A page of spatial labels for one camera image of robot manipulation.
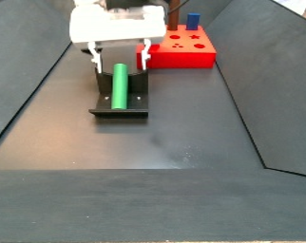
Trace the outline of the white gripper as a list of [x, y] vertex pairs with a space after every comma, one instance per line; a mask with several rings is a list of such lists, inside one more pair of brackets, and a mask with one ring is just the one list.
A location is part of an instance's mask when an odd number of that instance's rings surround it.
[[91, 61], [103, 73], [101, 51], [96, 47], [134, 45], [143, 42], [142, 69], [151, 58], [148, 50], [166, 38], [166, 5], [111, 0], [73, 0], [69, 38], [80, 49], [89, 49]]

